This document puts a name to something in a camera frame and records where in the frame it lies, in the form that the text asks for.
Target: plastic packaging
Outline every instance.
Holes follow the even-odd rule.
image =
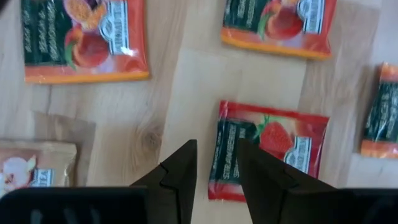
[[[398,159],[398,67],[381,65],[377,96],[366,121],[361,154]]]
[[[328,121],[319,115],[222,101],[208,198],[245,201],[236,157],[239,138],[250,139],[278,159],[318,178]]]
[[[22,0],[25,80],[146,79],[144,30],[144,0]]]
[[[336,0],[228,0],[221,39],[237,47],[325,59]]]
[[[26,187],[68,187],[74,144],[0,141],[0,197]]]

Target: peach illustration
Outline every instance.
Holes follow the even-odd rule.
[[[0,197],[12,190],[28,187],[35,166],[35,156],[28,161],[20,157],[11,157],[4,161],[0,173]]]
[[[268,3],[261,15],[259,34],[270,39],[287,40],[295,37],[303,29],[303,21],[297,15],[293,4],[280,0]]]
[[[271,16],[266,26],[266,34],[276,40],[291,39],[301,32],[303,21],[291,7],[281,7],[277,14]]]
[[[103,63],[109,55],[109,45],[99,34],[85,33],[81,26],[72,28],[65,36],[65,59],[69,66],[93,68]]]

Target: orange border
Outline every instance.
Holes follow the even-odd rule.
[[[234,45],[237,47],[242,47],[242,48],[251,49],[251,50],[260,50],[260,51],[265,51],[265,52],[269,52],[272,54],[293,55],[293,56],[320,59],[320,60],[325,60],[325,59],[331,58],[331,54],[313,52],[310,50],[280,47],[280,46],[276,46],[276,45],[255,44],[255,43],[245,42],[242,40],[237,40],[232,37],[225,36],[223,34],[221,35],[221,40],[227,44],[231,44],[231,45]]]
[[[393,142],[363,140],[361,155],[384,159],[398,159],[398,144]]]
[[[54,75],[54,76],[25,76],[25,82],[38,84],[67,84],[93,82],[119,82],[128,80],[146,80],[149,72],[109,73],[99,75]]]
[[[381,65],[380,81],[398,82],[398,67],[383,63]]]

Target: brown paper sachet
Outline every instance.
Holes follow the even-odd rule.
[[[35,134],[38,141],[68,142],[76,146],[73,186],[87,183],[96,125],[94,122],[56,114],[34,113]]]
[[[26,187],[68,187],[76,146],[60,142],[0,141],[0,197]]]

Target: wooden table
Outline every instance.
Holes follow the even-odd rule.
[[[335,56],[313,62],[223,45],[225,1],[147,0],[151,80],[89,85],[23,82],[19,1],[11,1],[0,16],[0,137],[77,142],[88,185],[130,184],[197,139],[192,223],[248,223],[245,204],[209,202],[206,194],[218,102],[234,100],[330,116],[321,179],[396,187],[398,161],[357,151],[374,67],[398,64],[398,2],[339,0]]]

